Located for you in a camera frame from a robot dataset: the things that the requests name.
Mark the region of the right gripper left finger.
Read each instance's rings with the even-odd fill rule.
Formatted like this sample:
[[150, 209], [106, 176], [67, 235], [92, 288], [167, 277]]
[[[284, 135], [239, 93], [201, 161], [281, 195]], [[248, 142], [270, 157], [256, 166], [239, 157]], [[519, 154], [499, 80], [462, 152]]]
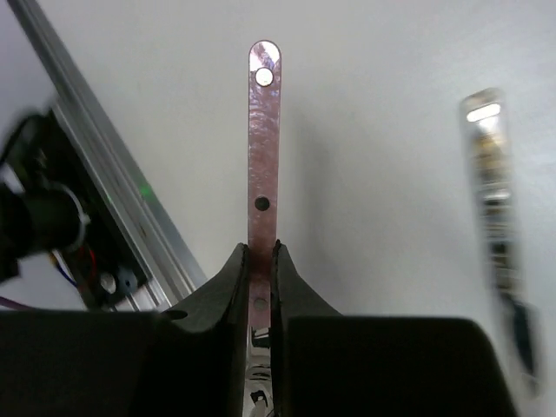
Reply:
[[248, 248], [163, 312], [1, 315], [4, 416], [238, 416]]

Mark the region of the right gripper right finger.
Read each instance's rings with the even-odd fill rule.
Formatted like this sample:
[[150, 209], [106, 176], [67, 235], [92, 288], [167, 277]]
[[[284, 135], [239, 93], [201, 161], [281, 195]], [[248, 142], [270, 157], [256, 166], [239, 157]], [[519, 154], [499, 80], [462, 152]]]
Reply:
[[338, 313], [277, 243], [272, 269], [275, 409], [281, 416], [514, 416], [493, 346], [457, 317]]

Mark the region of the pink handled spoon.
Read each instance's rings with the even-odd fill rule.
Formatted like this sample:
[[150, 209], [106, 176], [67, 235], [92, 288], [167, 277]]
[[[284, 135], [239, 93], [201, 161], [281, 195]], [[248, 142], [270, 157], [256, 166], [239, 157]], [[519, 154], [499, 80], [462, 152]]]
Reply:
[[243, 414], [272, 416], [271, 271], [276, 242], [281, 52], [261, 40], [248, 53], [248, 345]]

